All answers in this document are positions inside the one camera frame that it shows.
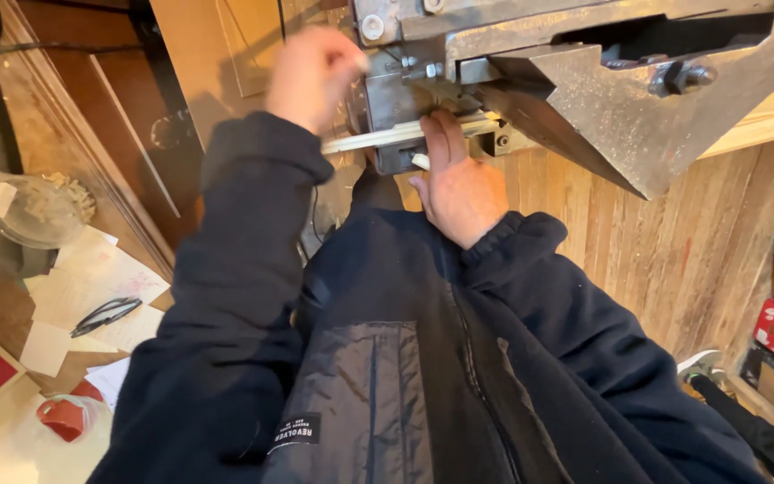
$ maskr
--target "clothing label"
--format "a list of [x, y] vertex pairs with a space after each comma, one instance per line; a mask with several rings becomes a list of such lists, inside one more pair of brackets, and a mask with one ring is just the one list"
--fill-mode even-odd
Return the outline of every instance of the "clothing label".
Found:
[[270, 454], [277, 447], [289, 444], [317, 445], [321, 430], [322, 416], [318, 413], [284, 420], [279, 424], [276, 434], [274, 434], [274, 446], [267, 453]]

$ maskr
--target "navy jacket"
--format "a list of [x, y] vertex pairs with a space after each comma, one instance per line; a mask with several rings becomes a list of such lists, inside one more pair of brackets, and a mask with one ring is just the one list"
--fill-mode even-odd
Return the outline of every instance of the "navy jacket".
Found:
[[758, 483], [635, 316], [511, 212], [461, 252], [352, 212], [301, 268], [331, 165], [266, 113], [220, 124], [175, 305], [136, 348], [90, 482]]

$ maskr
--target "hand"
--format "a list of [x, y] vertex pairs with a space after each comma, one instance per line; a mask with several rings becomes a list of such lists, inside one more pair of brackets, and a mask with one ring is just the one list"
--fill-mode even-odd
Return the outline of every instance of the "hand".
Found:
[[509, 210], [503, 173], [468, 156], [462, 127], [445, 110], [420, 119], [429, 148], [429, 180], [413, 177], [426, 217], [467, 250]]
[[279, 51], [265, 110], [318, 135], [369, 59], [339, 30], [307, 27]]

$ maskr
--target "jacket pocket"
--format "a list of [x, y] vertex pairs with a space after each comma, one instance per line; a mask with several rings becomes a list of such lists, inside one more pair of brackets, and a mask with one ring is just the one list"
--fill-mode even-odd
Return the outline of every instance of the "jacket pocket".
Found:
[[303, 416], [318, 421], [317, 443], [274, 447], [262, 482], [432, 482], [416, 324], [316, 331], [283, 422]]

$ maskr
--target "sleeve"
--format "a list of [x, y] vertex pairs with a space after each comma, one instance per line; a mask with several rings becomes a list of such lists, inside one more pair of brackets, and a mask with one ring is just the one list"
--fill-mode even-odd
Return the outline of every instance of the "sleeve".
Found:
[[133, 352], [109, 450], [90, 482], [256, 472], [302, 358], [289, 318], [310, 194], [333, 173], [320, 147], [303, 127], [263, 112], [216, 127], [205, 215], [176, 254], [175, 305]]
[[[550, 215], [510, 212], [463, 253], [465, 283], [506, 303], [555, 358], [690, 481], [705, 481], [711, 468], [722, 465], [722, 453], [753, 467], [745, 442], [718, 413], [682, 390], [673, 358], [644, 334], [635, 315], [555, 254], [566, 235]], [[688, 445], [707, 437], [715, 456]]]

